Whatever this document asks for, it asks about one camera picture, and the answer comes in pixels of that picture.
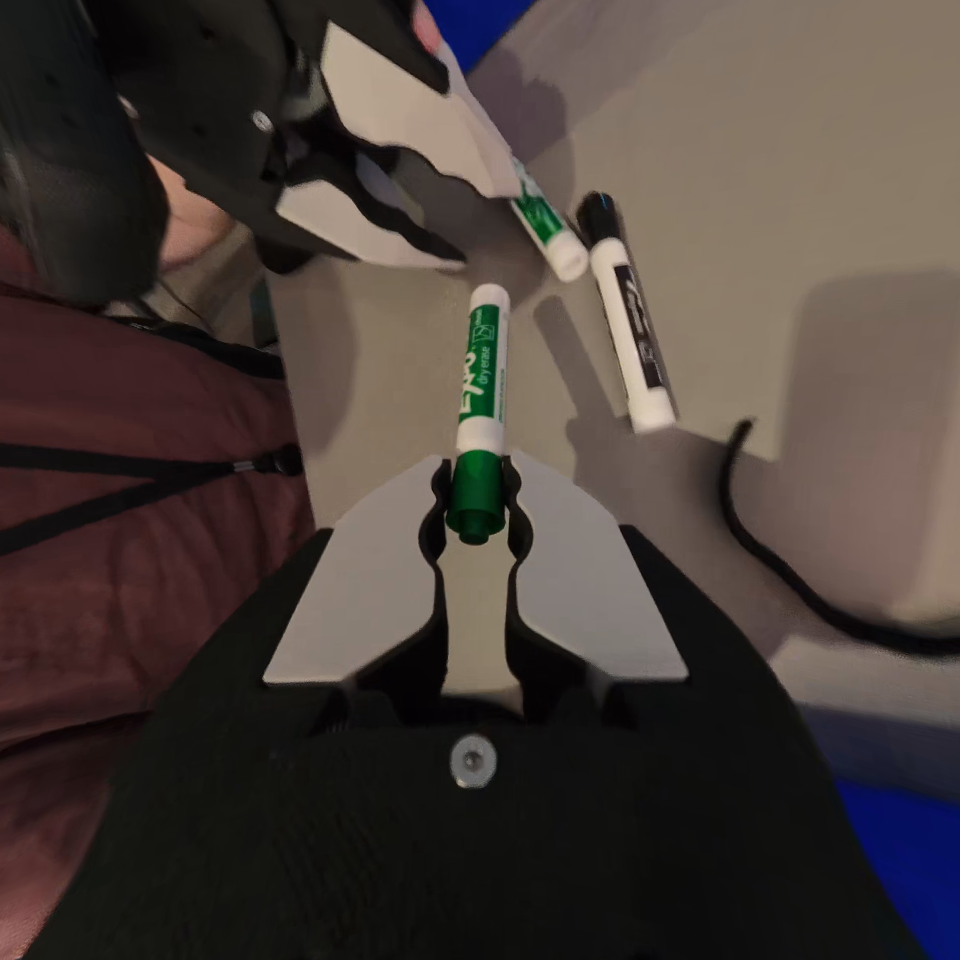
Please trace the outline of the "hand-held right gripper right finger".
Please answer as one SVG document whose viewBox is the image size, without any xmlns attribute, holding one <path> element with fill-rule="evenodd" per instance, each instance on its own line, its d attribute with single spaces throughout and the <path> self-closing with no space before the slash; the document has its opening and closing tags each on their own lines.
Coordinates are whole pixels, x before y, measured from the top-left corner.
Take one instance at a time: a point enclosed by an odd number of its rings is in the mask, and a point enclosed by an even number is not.
<svg viewBox="0 0 960 960">
<path fill-rule="evenodd" d="M 522 685 L 682 683 L 690 676 L 614 516 L 521 450 L 504 463 L 505 646 Z"/>
</svg>

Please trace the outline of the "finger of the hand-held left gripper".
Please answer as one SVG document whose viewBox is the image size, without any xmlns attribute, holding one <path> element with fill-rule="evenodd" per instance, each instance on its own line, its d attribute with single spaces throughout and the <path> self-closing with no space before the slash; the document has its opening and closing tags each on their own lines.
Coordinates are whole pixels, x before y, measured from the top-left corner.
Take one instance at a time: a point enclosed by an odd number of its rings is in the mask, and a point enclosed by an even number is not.
<svg viewBox="0 0 960 960">
<path fill-rule="evenodd" d="M 463 269 L 466 257 L 425 227 L 418 203 L 363 152 L 313 152 L 286 174 L 285 221 L 361 262 L 396 269 Z"/>
<path fill-rule="evenodd" d="M 440 93 L 335 23 L 326 28 L 320 74 L 329 99 L 355 138 L 420 155 L 439 174 L 486 198 L 520 196 L 512 151 L 475 101 L 454 57 Z"/>
</svg>

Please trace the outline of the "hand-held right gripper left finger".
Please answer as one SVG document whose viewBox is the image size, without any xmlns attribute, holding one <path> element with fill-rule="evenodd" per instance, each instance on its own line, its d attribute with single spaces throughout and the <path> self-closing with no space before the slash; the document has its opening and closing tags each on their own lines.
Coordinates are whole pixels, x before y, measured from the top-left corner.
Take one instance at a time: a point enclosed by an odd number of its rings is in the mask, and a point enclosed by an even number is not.
<svg viewBox="0 0 960 960">
<path fill-rule="evenodd" d="M 358 683 L 446 617 L 439 559 L 450 461 L 429 455 L 335 524 L 262 676 L 268 687 Z"/>
</svg>

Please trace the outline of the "black velcro tie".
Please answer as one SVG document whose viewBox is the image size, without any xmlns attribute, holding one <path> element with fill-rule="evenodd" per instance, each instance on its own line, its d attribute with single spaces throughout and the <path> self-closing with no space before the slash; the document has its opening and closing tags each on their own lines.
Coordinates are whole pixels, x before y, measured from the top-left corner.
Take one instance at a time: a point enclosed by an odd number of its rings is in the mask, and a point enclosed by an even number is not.
<svg viewBox="0 0 960 960">
<path fill-rule="evenodd" d="M 751 558 L 772 573 L 795 594 L 803 606 L 823 624 L 848 639 L 873 649 L 881 649 L 904 657 L 946 661 L 959 657 L 957 635 L 917 633 L 891 623 L 879 623 L 855 616 L 821 596 L 779 554 L 758 540 L 744 525 L 735 504 L 733 480 L 735 468 L 754 427 L 750 417 L 738 420 L 733 427 L 717 472 L 716 497 L 726 530 Z"/>
</svg>

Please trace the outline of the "green dry-erase marker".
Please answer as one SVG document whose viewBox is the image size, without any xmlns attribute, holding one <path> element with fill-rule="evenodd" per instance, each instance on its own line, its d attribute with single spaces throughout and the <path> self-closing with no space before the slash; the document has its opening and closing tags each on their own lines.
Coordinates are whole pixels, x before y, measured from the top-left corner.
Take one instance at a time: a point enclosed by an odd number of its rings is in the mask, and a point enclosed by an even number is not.
<svg viewBox="0 0 960 960">
<path fill-rule="evenodd" d="M 511 300 L 494 283 L 470 299 L 458 428 L 446 525 L 469 546 L 483 546 L 506 523 L 503 460 Z"/>
<path fill-rule="evenodd" d="M 590 266 L 590 255 L 565 216 L 546 198 L 516 157 L 511 158 L 520 193 L 510 199 L 513 214 L 562 283 L 579 280 Z"/>
</svg>

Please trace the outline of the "black dry-erase marker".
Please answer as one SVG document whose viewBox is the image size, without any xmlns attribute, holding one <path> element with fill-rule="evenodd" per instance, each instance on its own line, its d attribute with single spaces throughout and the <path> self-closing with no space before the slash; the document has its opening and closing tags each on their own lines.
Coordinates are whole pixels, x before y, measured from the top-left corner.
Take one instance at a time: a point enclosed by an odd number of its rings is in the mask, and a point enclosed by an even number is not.
<svg viewBox="0 0 960 960">
<path fill-rule="evenodd" d="M 588 193 L 577 222 L 616 354 L 631 430 L 647 434 L 675 426 L 665 367 L 613 197 Z"/>
</svg>

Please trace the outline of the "person's left forearm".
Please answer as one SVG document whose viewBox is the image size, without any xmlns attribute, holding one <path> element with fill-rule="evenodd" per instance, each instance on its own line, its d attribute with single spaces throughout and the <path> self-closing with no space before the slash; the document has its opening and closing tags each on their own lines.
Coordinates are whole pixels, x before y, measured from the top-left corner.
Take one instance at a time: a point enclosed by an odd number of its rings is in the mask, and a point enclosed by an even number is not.
<svg viewBox="0 0 960 960">
<path fill-rule="evenodd" d="M 196 261 L 223 241 L 235 221 L 211 200 L 191 191 L 174 170 L 151 155 L 148 159 L 165 190 L 169 207 L 159 257 L 159 272 L 163 275 Z"/>
</svg>

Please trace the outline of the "person in maroon shirt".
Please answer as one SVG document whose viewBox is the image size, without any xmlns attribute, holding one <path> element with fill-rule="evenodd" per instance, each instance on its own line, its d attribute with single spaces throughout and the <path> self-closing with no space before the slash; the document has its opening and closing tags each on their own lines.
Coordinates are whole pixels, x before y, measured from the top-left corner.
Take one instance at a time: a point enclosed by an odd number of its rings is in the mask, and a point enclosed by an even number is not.
<svg viewBox="0 0 960 960">
<path fill-rule="evenodd" d="M 309 537 L 279 356 L 2 292 L 1 952 L 155 702 Z"/>
</svg>

